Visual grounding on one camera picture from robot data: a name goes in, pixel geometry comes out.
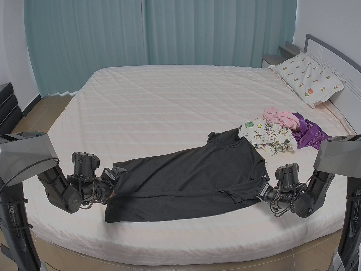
pink cloth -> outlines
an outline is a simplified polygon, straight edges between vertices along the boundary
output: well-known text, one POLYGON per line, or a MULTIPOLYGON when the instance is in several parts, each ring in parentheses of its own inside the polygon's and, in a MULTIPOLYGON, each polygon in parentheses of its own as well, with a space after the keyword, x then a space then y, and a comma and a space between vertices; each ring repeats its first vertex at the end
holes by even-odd
POLYGON ((295 115, 289 111, 278 112, 274 107, 266 108, 263 118, 267 121, 268 125, 274 123, 293 130, 300 127, 300 121, 295 115))

robotic arm link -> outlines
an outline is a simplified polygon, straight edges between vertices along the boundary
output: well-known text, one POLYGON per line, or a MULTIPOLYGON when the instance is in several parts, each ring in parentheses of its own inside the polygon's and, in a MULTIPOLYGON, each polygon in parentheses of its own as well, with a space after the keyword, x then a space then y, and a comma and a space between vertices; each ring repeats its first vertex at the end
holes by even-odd
MULTIPOLYGON (((49 202, 68 213, 106 204, 125 169, 95 170, 100 160, 94 154, 73 153, 74 174, 64 176, 50 139, 45 133, 23 132, 0 136, 0 228, 9 245, 2 252, 13 259, 19 271, 45 271, 31 239, 25 211, 22 182, 38 176, 49 202)), ((287 211, 306 218, 321 208, 335 177, 348 177, 347 205, 339 247, 328 271, 356 271, 361 243, 361 135, 334 137, 321 143, 310 183, 300 183, 299 166, 287 164, 276 170, 277 187, 265 183, 258 197, 269 204, 276 217, 287 211)))

nightstand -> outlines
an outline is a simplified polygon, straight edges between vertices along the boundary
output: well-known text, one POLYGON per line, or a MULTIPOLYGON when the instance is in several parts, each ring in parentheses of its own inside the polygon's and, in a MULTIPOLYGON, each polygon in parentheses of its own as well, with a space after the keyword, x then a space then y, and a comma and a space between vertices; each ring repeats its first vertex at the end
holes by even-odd
POLYGON ((281 56, 270 54, 263 55, 262 68, 267 68, 270 65, 280 64, 283 61, 286 61, 287 59, 290 59, 300 53, 300 48, 289 41, 286 41, 284 46, 279 45, 278 49, 281 53, 281 56))

teal curtain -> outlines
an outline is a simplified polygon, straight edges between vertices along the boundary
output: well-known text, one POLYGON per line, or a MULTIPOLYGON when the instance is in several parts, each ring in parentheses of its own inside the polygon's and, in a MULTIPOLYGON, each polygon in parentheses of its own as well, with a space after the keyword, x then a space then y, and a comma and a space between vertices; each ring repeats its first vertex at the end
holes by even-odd
POLYGON ((260 67, 292 41, 296 1, 25 0, 25 31, 44 96, 79 90, 104 67, 260 67))

tiled floor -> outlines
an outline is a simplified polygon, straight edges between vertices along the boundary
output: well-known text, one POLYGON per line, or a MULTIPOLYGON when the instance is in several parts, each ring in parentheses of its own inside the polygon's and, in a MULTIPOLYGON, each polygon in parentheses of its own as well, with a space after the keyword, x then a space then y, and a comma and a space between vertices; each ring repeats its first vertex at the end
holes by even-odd
MULTIPOLYGON (((57 117, 71 100, 71 95, 54 95, 43 98, 23 118, 14 129, 14 132, 37 130, 47 132, 57 117)), ((313 271, 327 270, 333 251, 338 245, 341 231, 318 238, 302 246, 293 248, 281 254, 260 260, 235 263, 175 265, 175 266, 135 266, 108 262, 97 258, 81 255, 66 250, 33 236, 39 256, 54 268, 61 271, 313 271)), ((0 243, 6 245, 0 232, 0 243)), ((0 270, 16 271, 14 262, 0 253, 0 270)), ((48 271, 54 271, 48 265, 48 271)))

